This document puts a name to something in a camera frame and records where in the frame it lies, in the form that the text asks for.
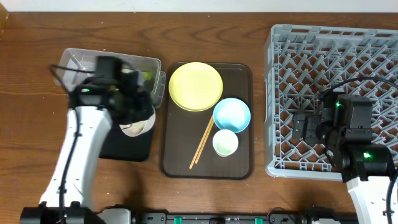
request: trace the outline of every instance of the green light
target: green light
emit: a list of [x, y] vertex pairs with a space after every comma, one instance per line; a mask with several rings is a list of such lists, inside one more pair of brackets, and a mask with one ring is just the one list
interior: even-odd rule
[[371, 156], [369, 153], [364, 152], [364, 153], [363, 153], [363, 157], [367, 159], [367, 158], [370, 158], [370, 157], [372, 157], [372, 156]]

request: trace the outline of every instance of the rectangular tray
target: rectangular tray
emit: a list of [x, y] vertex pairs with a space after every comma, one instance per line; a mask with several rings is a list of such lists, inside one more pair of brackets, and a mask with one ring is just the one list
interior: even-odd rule
[[[398, 83], [398, 31], [274, 25], [264, 45], [266, 172], [273, 177], [341, 181], [323, 145], [292, 139], [298, 110], [317, 109], [315, 93], [349, 78], [380, 76]], [[373, 103], [373, 143], [385, 144], [398, 162], [397, 90], [372, 80], [352, 82], [346, 93]]]
[[[169, 68], [167, 77], [186, 62], [175, 63]], [[209, 63], [223, 79], [221, 98], [239, 98], [248, 104], [252, 114], [252, 74], [242, 64]], [[237, 134], [239, 146], [228, 157], [220, 157], [213, 149], [212, 139], [219, 130], [213, 125], [198, 164], [189, 169], [190, 163], [213, 114], [213, 107], [205, 111], [191, 112], [178, 107], [170, 95], [165, 95], [166, 116], [164, 138], [160, 150], [160, 169], [168, 177], [198, 179], [243, 180], [253, 172], [253, 127], [249, 126]]]

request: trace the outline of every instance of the chopsticks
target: chopsticks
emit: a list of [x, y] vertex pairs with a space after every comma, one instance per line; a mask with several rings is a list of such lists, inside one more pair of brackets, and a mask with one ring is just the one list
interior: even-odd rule
[[211, 128], [213, 127], [213, 124], [214, 124], [214, 119], [213, 119], [213, 115], [211, 115], [210, 121], [207, 124], [205, 133], [203, 133], [203, 137], [201, 138], [201, 141], [199, 143], [198, 149], [197, 149], [197, 151], [196, 151], [196, 153], [195, 153], [195, 155], [194, 155], [194, 157], [192, 159], [192, 162], [191, 162], [191, 165], [189, 166], [189, 169], [192, 169], [193, 163], [195, 163], [195, 164], [198, 163], [200, 155], [201, 155], [201, 152], [203, 151], [203, 148], [205, 147], [207, 138], [208, 138], [208, 136], [210, 134]]

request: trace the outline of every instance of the black tray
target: black tray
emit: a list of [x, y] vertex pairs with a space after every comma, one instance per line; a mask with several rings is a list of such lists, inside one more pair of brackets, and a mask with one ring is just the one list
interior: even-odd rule
[[[168, 70], [167, 77], [171, 77], [178, 67], [186, 63], [173, 64]], [[248, 104], [253, 119], [250, 69], [245, 65], [235, 63], [208, 63], [208, 65], [217, 69], [223, 79], [224, 87], [221, 99], [239, 98], [243, 100]], [[219, 130], [214, 124], [198, 164], [194, 164], [193, 168], [189, 169], [215, 105], [205, 111], [191, 112], [178, 107], [170, 99], [169, 94], [165, 94], [164, 100], [167, 108], [165, 110], [164, 137], [160, 150], [160, 169], [166, 176], [243, 180], [252, 174], [254, 168], [252, 121], [244, 131], [237, 134], [238, 149], [228, 157], [220, 157], [213, 149], [213, 136]]]

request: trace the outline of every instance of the dish rack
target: dish rack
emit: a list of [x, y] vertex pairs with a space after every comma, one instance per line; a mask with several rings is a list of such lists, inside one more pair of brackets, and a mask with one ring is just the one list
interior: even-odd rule
[[[293, 114], [315, 112], [316, 93], [356, 77], [398, 84], [398, 31], [274, 25], [264, 45], [266, 172], [273, 177], [337, 180], [322, 144], [292, 139]], [[373, 143], [385, 144], [398, 163], [398, 90], [373, 80], [341, 87], [373, 103]]]

